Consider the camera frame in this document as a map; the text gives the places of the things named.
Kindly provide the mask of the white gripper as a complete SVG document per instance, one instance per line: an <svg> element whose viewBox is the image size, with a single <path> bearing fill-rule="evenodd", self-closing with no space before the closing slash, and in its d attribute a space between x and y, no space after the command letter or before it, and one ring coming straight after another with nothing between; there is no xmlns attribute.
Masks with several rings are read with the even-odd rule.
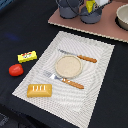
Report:
<svg viewBox="0 0 128 128"><path fill-rule="evenodd" d="M95 0L95 2L98 6L102 6L102 5L107 4L109 0Z"/></svg>

